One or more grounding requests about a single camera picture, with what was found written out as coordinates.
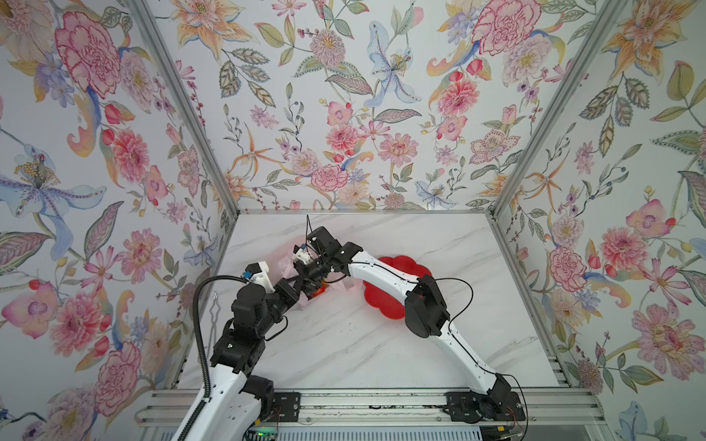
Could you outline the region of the red orange pepper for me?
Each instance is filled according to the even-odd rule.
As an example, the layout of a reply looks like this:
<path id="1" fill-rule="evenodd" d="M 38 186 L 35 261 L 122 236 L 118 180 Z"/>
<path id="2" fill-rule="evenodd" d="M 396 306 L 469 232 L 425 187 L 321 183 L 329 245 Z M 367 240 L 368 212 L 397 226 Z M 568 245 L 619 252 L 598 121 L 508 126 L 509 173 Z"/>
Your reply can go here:
<path id="1" fill-rule="evenodd" d="M 328 288 L 328 284 L 323 282 L 322 285 L 309 296 L 309 299 L 312 300 L 312 299 L 324 294 L 325 291 L 327 290 L 327 288 Z"/>

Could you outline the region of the pink plastic bag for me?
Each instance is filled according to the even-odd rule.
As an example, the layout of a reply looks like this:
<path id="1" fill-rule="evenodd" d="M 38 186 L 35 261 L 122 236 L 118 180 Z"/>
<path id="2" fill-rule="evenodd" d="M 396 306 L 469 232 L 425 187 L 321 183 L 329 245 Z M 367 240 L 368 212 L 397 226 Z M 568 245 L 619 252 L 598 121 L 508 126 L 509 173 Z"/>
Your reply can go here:
<path id="1" fill-rule="evenodd" d="M 324 269 L 318 255 L 311 246 L 305 244 L 303 237 L 298 237 L 279 246 L 267 258 L 270 266 L 270 279 L 276 283 L 281 279 L 303 278 L 303 293 L 298 301 L 303 308 L 307 301 L 327 293 L 362 294 L 363 281 L 347 277 L 341 272 Z"/>

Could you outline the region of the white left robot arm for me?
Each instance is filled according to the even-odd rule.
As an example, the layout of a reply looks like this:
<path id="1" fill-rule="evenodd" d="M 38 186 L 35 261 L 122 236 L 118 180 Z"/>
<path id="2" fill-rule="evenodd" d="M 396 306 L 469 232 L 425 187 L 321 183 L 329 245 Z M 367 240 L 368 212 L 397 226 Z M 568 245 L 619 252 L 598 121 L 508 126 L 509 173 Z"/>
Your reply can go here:
<path id="1" fill-rule="evenodd" d="M 233 317 L 206 356 L 200 328 L 200 294 L 216 281 L 244 284 L 243 296 L 232 305 Z M 274 286 L 274 292 L 253 280 L 220 275 L 198 284 L 192 305 L 195 340 L 202 370 L 202 388 L 174 435 L 176 440 L 242 440 L 255 423 L 272 413 L 272 380 L 254 376 L 252 371 L 267 345 L 267 332 L 286 318 L 298 301 L 306 281 L 287 277 Z"/>

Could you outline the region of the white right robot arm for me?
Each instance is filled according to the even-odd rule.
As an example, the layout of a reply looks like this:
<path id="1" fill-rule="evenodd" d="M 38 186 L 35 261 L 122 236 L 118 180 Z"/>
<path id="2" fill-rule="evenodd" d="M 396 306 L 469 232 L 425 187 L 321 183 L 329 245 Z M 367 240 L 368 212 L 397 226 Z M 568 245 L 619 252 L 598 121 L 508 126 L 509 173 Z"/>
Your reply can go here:
<path id="1" fill-rule="evenodd" d="M 445 413 L 453 422 L 528 420 L 524 393 L 521 387 L 511 385 L 516 378 L 492 369 L 464 340 L 448 311 L 438 279 L 394 268 L 357 244 L 340 244 L 324 227 L 308 233 L 302 244 L 294 246 L 292 256 L 303 286 L 320 288 L 329 275 L 339 274 L 378 288 L 404 307 L 407 329 L 436 345 L 466 380 L 466 391 L 445 393 Z"/>

